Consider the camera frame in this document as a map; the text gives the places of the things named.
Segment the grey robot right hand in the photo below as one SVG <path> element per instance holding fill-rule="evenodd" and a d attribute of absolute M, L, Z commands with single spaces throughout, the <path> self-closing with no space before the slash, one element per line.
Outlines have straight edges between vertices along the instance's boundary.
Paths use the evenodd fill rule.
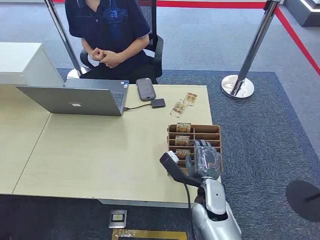
<path fill-rule="evenodd" d="M 193 160 L 187 154 L 185 163 L 189 177 L 209 177 L 217 180 L 221 174 L 221 154 L 205 140 L 195 140 L 193 149 Z"/>

